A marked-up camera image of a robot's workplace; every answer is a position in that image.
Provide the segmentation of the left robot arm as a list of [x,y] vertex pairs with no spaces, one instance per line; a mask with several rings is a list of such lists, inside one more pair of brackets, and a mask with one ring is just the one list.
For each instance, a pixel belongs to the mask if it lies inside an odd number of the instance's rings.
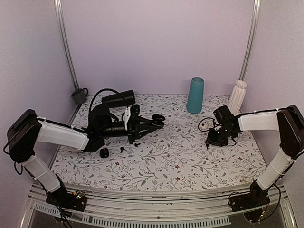
[[54,201],[67,206],[74,194],[69,194],[60,178],[35,155],[35,144],[53,143],[83,152],[99,151],[101,158],[107,158],[109,150],[104,148],[105,139],[125,136],[132,144],[164,126],[164,116],[154,114],[146,119],[139,112],[138,105],[127,107],[124,120],[119,121],[107,105],[100,104],[89,110],[88,127],[79,130],[39,118],[34,110],[28,109],[8,130],[7,154],[38,180]]

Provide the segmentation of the white earbud charging case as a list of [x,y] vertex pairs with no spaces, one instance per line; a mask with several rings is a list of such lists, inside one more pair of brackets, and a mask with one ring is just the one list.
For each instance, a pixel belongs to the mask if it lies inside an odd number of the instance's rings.
[[199,124],[199,129],[202,131],[206,131],[210,128],[210,125],[207,122],[202,122]]

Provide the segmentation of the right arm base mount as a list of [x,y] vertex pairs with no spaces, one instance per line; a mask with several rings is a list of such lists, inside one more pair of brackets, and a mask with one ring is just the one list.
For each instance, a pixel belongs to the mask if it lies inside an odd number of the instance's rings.
[[251,198],[250,194],[242,194],[240,192],[233,192],[228,197],[228,205],[233,212],[242,211],[246,209],[253,209],[270,203],[270,198],[266,195],[261,199]]

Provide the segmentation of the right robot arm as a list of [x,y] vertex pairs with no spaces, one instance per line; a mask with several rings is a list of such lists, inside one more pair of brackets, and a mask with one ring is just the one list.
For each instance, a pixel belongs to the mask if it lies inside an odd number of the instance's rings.
[[143,192],[220,192],[247,190],[274,157],[277,131],[243,132],[223,147],[205,144],[204,124],[212,124],[212,109],[190,114],[185,106],[162,106],[165,127],[140,141],[136,166]]

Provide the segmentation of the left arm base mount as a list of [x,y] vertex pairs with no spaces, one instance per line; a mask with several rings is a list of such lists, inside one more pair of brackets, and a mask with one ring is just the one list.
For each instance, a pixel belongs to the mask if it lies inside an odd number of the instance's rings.
[[65,189],[58,189],[47,194],[46,203],[65,209],[84,212],[87,200],[88,198],[86,196],[80,196],[79,193],[68,193]]

